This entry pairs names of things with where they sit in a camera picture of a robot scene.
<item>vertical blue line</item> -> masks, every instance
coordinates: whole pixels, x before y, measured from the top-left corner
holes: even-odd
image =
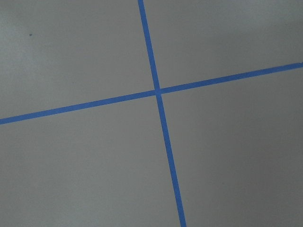
[[[166,153],[167,153],[167,158],[168,158],[168,163],[169,163],[170,176],[171,176],[172,185],[173,185],[174,193],[175,193],[175,199],[176,199],[176,204],[177,204],[177,209],[178,209],[180,225],[181,225],[181,227],[186,227],[181,193],[180,193],[180,188],[179,188],[179,183],[178,183],[178,178],[177,178],[174,157],[173,157],[172,149],[171,149],[169,130],[167,127],[164,105],[163,105],[163,100],[162,100],[162,96],[161,96],[160,83],[159,83],[155,58],[153,55],[152,41],[151,41],[149,29],[148,29],[143,0],[138,0],[138,5],[139,5],[139,10],[140,10],[140,15],[141,15],[141,22],[142,22],[142,27],[143,27],[144,37],[145,37],[148,58],[150,61],[151,75],[152,75],[152,80],[153,80],[153,84],[154,84],[154,88],[155,88],[155,94],[156,94],[156,98],[157,98],[159,116],[160,116],[162,132],[163,132],[163,137],[164,137],[164,142],[165,142],[165,148],[166,148]]]

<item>blue line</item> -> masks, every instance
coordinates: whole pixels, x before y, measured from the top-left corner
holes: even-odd
[[[164,137],[164,142],[165,142],[165,148],[166,148],[166,153],[167,153],[167,158],[168,158],[168,163],[169,163],[170,176],[171,176],[172,185],[173,185],[174,193],[175,193],[175,199],[176,199],[176,204],[177,204],[180,225],[181,225],[181,227],[186,227],[186,221],[185,221],[185,215],[184,215],[184,210],[183,210],[183,205],[182,205],[178,177],[177,177],[174,157],[173,157],[172,149],[171,149],[169,130],[167,127],[164,105],[163,105],[163,100],[162,100],[161,90],[160,90],[160,83],[159,83],[155,58],[153,55],[152,41],[151,41],[149,29],[148,29],[143,0],[138,0],[138,5],[139,5],[139,10],[140,10],[140,15],[141,15],[141,22],[142,22],[142,27],[143,27],[144,37],[145,37],[148,58],[150,61],[150,66],[151,66],[151,75],[152,75],[152,80],[153,80],[156,98],[157,98],[158,110],[159,110],[162,132],[163,132],[163,137]]]
[[[76,110],[82,110],[82,109],[92,108],[92,107],[96,107],[96,106],[100,106],[100,105],[119,103],[119,102],[123,102],[123,101],[144,98],[144,97],[149,97],[149,96],[154,96],[154,95],[155,95],[155,91],[144,91],[144,92],[125,95],[125,96],[107,98],[107,99],[102,99],[102,100],[88,102],[88,103],[70,105],[70,106],[60,107],[60,108],[51,109],[51,110],[44,110],[44,111],[39,111],[39,112],[35,112],[35,113],[28,113],[28,114],[23,114],[23,115],[19,115],[19,116],[3,118],[3,119],[0,119],[0,124],[19,122],[19,121],[28,120],[28,119],[50,116],[50,115],[54,115],[54,114],[61,114],[61,113],[66,113],[66,112],[71,112],[71,111],[76,111]]]
[[[199,82],[194,82],[194,83],[189,83],[189,84],[182,84],[182,85],[177,85],[177,86],[172,86],[172,87],[166,87],[166,88],[161,89],[161,93],[165,94],[165,93],[170,93],[170,92],[175,92],[175,91],[187,90],[187,89],[192,89],[192,88],[196,88],[196,87],[203,87],[203,86],[208,86],[208,85],[212,85],[212,84],[219,84],[219,83],[224,83],[224,82],[238,80],[238,79],[262,76],[262,75],[275,73],[275,72],[294,70],[294,69],[298,69],[298,68],[303,68],[303,63],[294,63],[294,64],[290,64],[290,65],[277,66],[277,67],[273,67],[273,68],[269,68],[269,69],[256,70],[256,71],[252,71],[252,72],[244,72],[244,73],[235,74],[235,75],[226,76],[226,77],[219,77],[219,78],[202,80]]]

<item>gray surface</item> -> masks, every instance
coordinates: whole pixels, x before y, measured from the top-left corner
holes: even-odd
[[[178,226],[154,97],[0,126],[0,225]]]
[[[1,0],[0,30],[0,118],[153,89],[136,0]]]
[[[301,227],[303,70],[163,96],[188,227]]]
[[[144,2],[161,87],[303,61],[303,1]]]

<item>horizontal blue line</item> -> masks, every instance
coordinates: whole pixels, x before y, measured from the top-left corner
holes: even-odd
[[[294,64],[290,64],[290,65],[277,66],[277,67],[273,67],[273,68],[269,68],[269,69],[256,70],[256,71],[252,71],[252,72],[244,72],[244,73],[235,74],[235,75],[226,76],[226,77],[219,77],[219,78],[214,78],[214,79],[202,80],[199,82],[193,82],[193,83],[189,83],[189,84],[182,84],[182,85],[177,85],[177,86],[172,86],[172,87],[166,87],[166,88],[161,89],[161,93],[165,94],[165,93],[170,93],[170,92],[175,92],[175,91],[187,90],[187,89],[192,89],[192,88],[196,88],[196,87],[203,87],[203,86],[208,86],[208,85],[212,85],[212,84],[219,84],[219,83],[224,83],[224,82],[238,80],[238,79],[262,76],[262,75],[275,73],[275,72],[294,70],[294,69],[298,69],[298,68],[303,68],[303,63],[294,63]]]
[[[155,95],[154,90],[153,91],[144,91],[144,92],[125,95],[125,96],[107,98],[107,99],[102,99],[102,100],[88,102],[88,103],[70,105],[70,106],[60,107],[60,108],[51,109],[51,110],[44,110],[44,111],[39,111],[39,112],[35,112],[35,113],[28,113],[28,114],[23,114],[23,115],[19,115],[19,116],[3,118],[3,119],[0,119],[0,124],[19,122],[19,121],[28,120],[28,119],[45,117],[45,116],[50,116],[50,115],[54,115],[54,114],[61,114],[61,113],[66,113],[66,112],[71,112],[71,111],[76,111],[76,110],[82,110],[82,109],[87,109],[87,108],[92,108],[92,107],[107,105],[107,104],[112,104],[112,103],[119,103],[119,102],[123,102],[123,101],[144,98],[144,97],[149,97],[149,96],[154,96],[154,95]]]

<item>gray floor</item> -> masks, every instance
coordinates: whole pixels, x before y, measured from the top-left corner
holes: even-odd
[[[161,87],[303,61],[303,3],[145,0]],[[0,118],[153,90],[136,0],[1,0]],[[303,69],[163,94],[188,227],[303,225]],[[0,125],[0,225],[180,226],[156,98]]]

